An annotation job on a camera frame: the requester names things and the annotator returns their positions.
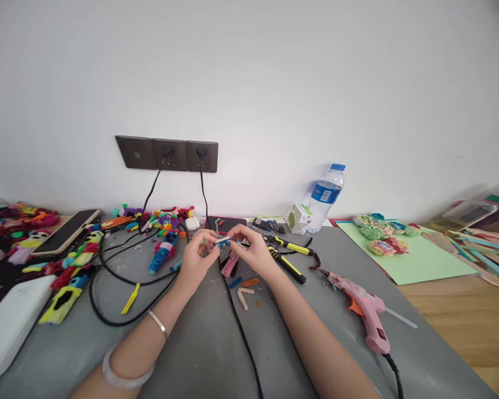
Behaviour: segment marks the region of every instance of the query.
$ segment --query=table surface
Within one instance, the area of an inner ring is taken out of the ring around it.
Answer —
[[[463,276],[398,289],[499,395],[499,287]]]
[[[127,237],[119,232],[104,241],[105,248]],[[286,234],[285,239],[304,243],[307,236]],[[151,276],[147,267],[154,245],[147,241],[141,248],[115,258],[109,266],[130,279],[148,281]],[[163,266],[161,274],[181,259],[183,247],[184,243],[178,245],[179,252]],[[319,253],[323,267],[351,278],[418,325],[413,329],[388,313],[380,315],[401,371],[405,397],[497,397],[345,233],[324,227],[314,235],[311,247]],[[295,254],[289,259],[307,277],[305,285],[295,283],[307,302],[356,359],[381,396],[395,398],[395,377],[384,359],[367,348],[361,319],[348,310],[347,297],[332,291],[319,273],[308,269],[312,258]],[[243,263],[237,276],[256,277]],[[227,293],[220,279],[218,268],[211,267],[181,313],[140,397],[258,397],[251,363],[226,298],[231,294],[257,363],[264,396],[317,398],[268,286],[259,283],[254,287],[256,293],[248,295],[249,311],[245,312],[236,291]],[[126,316],[121,316],[120,311],[134,290],[131,285],[101,271],[94,281],[94,297],[107,318],[124,321],[150,302],[165,284],[141,288]],[[19,392],[26,399],[68,397],[108,348],[135,325],[116,329],[102,324],[90,307],[88,293],[84,293],[61,325],[35,326],[11,367],[0,377],[0,398],[16,397]]]

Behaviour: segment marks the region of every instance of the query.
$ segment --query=wooden floor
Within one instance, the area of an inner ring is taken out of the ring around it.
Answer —
[[[398,289],[499,395],[499,288],[471,275]]]

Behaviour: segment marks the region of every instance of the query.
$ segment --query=plastic water bottle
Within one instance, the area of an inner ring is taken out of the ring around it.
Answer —
[[[329,209],[344,186],[344,169],[345,165],[334,163],[325,176],[316,183],[308,204],[310,211],[315,215],[307,229],[309,233],[316,233],[322,228]]]

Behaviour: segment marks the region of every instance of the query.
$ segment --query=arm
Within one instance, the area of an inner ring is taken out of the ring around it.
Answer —
[[[185,247],[181,272],[174,287],[152,308],[168,331],[172,332],[181,311],[196,291],[205,273],[214,263],[220,250],[214,246],[218,235],[211,230],[199,230]],[[210,254],[202,258],[199,254],[206,247]],[[165,336],[157,323],[148,314],[111,355],[111,369],[120,378],[133,380],[145,375],[154,364],[165,345]],[[72,395],[78,398],[132,399],[139,394],[140,387],[133,390],[119,389],[109,385],[98,366]]]
[[[271,288],[303,365],[322,399],[379,398],[371,381],[341,346],[270,255],[262,236],[242,225],[228,234],[234,250]],[[234,241],[246,238],[245,250]]]

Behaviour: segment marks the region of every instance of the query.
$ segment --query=green paper sheet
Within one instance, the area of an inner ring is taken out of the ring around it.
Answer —
[[[477,274],[464,262],[437,247],[422,236],[396,236],[409,245],[409,253],[380,257],[368,249],[368,240],[355,223],[338,223],[338,226],[361,247],[395,281],[397,285],[419,283],[468,274]]]

